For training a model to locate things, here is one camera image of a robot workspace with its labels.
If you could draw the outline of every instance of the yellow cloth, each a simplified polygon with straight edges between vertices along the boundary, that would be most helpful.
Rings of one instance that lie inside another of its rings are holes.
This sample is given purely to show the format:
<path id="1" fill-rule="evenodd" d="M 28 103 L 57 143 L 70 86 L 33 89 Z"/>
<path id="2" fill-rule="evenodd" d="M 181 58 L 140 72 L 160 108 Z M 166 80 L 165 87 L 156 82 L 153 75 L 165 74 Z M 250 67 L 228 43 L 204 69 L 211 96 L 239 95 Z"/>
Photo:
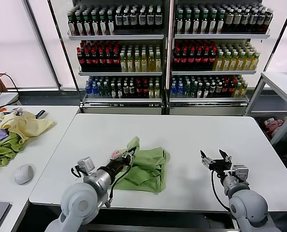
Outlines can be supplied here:
<path id="1" fill-rule="evenodd" d="M 36 116 L 28 111 L 14 111 L 8 115 L 0 113 L 0 129 L 8 129 L 18 134 L 23 144 L 30 137 L 38 136 L 55 124 L 52 120 L 36 119 Z"/>

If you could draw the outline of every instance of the green towel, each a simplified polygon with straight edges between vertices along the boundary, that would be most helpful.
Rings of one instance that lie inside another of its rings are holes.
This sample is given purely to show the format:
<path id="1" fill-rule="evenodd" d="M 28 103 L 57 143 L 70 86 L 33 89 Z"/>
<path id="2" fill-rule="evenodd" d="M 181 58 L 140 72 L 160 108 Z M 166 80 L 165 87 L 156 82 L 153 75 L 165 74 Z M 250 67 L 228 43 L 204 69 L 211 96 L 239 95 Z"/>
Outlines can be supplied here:
<path id="1" fill-rule="evenodd" d="M 169 154 L 161 147 L 139 150 L 139 138 L 135 137 L 127 145 L 129 150 L 137 147 L 129 173 L 115 186 L 116 189 L 138 190 L 159 193 L 166 188 L 166 162 Z"/>
<path id="2" fill-rule="evenodd" d="M 10 132 L 7 138 L 0 141 L 0 167 L 7 165 L 23 149 L 23 145 L 18 143 L 20 139 L 18 134 Z"/>

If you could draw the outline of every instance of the white table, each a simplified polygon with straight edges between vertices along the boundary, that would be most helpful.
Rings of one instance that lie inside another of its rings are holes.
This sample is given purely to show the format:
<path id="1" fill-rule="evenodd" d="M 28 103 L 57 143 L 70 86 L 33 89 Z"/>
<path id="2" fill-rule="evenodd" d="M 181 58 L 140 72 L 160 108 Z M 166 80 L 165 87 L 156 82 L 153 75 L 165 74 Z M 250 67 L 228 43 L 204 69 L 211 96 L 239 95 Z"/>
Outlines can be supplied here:
<path id="1" fill-rule="evenodd" d="M 4 92 L 0 94 L 0 106 L 7 105 L 11 102 L 15 102 L 18 99 L 18 93 L 16 92 Z M 19 101 L 15 102 L 14 105 L 21 104 Z"/>
<path id="2" fill-rule="evenodd" d="M 22 108 L 34 114 L 44 109 L 48 113 L 46 118 L 57 121 L 57 124 L 38 137 L 28 139 L 24 150 L 19 152 L 6 167 L 0 167 L 0 202 L 12 204 L 1 224 L 0 232 L 15 231 L 19 226 L 28 207 L 28 198 L 33 188 L 79 111 L 78 106 L 22 106 Z M 34 178 L 27 185 L 20 186 L 14 182 L 13 172 L 24 164 L 30 164 L 33 167 Z"/>
<path id="3" fill-rule="evenodd" d="M 245 115 L 251 114 L 255 102 L 260 96 L 265 84 L 268 84 L 285 102 L 287 102 L 287 72 L 262 72 L 254 94 L 245 110 Z M 287 132 L 287 119 L 281 129 L 276 131 L 271 139 L 272 145 L 278 143 Z"/>
<path id="4" fill-rule="evenodd" d="M 286 168 L 255 120 L 234 116 L 78 114 L 41 175 L 30 202 L 59 205 L 64 191 L 82 182 L 70 172 L 79 159 L 91 156 L 98 168 L 134 136 L 140 138 L 141 149 L 161 146 L 170 153 L 167 187 L 158 195 L 115 190 L 112 207 L 224 211 L 213 194 L 211 172 L 200 158 L 202 149 L 212 159 L 221 159 L 218 149 L 222 149 L 232 155 L 233 164 L 250 169 L 250 187 L 267 200 L 270 211 L 287 211 Z M 215 186 L 227 204 L 218 178 Z"/>

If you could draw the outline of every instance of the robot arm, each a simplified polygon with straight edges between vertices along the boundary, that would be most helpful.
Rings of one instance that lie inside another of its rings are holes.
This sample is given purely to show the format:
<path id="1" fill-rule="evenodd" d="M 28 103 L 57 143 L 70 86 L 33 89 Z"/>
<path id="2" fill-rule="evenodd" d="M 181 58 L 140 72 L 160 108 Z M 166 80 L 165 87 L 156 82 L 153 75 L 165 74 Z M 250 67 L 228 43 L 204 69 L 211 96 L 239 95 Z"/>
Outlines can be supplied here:
<path id="1" fill-rule="evenodd" d="M 249 170 L 244 165 L 233 165 L 231 156 L 220 150 L 223 159 L 210 159 L 203 151 L 201 162 L 217 173 L 229 198 L 229 209 L 236 218 L 241 232 L 281 232 L 276 228 L 266 200 L 251 191 L 246 182 Z"/>
<path id="2" fill-rule="evenodd" d="M 135 148 L 116 156 L 106 166 L 102 166 L 92 173 L 95 168 L 91 158 L 86 157 L 78 161 L 76 170 L 81 177 L 84 174 L 83 182 L 70 186 L 63 194 L 60 207 L 61 214 L 58 219 L 52 221 L 45 232 L 77 232 L 81 225 L 90 223 L 99 212 L 99 209 L 105 204 L 107 208 L 113 197 L 113 188 L 116 175 L 125 166 L 129 166 Z M 107 190 L 112 185 L 110 198 L 108 199 Z"/>

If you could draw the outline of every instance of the white computer mouse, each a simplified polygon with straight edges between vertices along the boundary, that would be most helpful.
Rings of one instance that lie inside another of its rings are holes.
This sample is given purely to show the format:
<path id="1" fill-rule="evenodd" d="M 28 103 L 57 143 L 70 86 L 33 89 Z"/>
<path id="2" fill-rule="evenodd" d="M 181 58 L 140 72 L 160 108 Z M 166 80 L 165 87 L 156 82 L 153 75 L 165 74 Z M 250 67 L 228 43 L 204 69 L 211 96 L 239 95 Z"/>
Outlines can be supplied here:
<path id="1" fill-rule="evenodd" d="M 28 164 L 20 166 L 14 172 L 14 181 L 18 185 L 23 185 L 29 182 L 33 178 L 33 170 L 32 167 Z"/>

